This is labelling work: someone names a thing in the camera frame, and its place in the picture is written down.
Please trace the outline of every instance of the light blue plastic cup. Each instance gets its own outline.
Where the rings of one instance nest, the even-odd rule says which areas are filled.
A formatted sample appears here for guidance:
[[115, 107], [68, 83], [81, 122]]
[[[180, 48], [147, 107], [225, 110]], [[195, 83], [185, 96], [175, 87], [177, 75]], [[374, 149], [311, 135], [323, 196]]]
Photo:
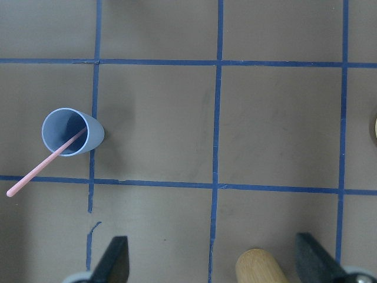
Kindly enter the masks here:
[[42, 125], [42, 139], [48, 150], [54, 152], [84, 127], [87, 131], [60, 156], [88, 152], [102, 143], [104, 128], [95, 118], [72, 108], [59, 108], [47, 115]]

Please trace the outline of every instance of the beige object at edge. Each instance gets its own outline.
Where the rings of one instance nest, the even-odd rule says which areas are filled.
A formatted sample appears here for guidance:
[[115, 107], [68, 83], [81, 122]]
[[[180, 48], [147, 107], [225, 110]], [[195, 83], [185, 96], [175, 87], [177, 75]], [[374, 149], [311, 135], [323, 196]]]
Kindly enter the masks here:
[[288, 283], [274, 257], [264, 249], [250, 249], [237, 260], [238, 283]]

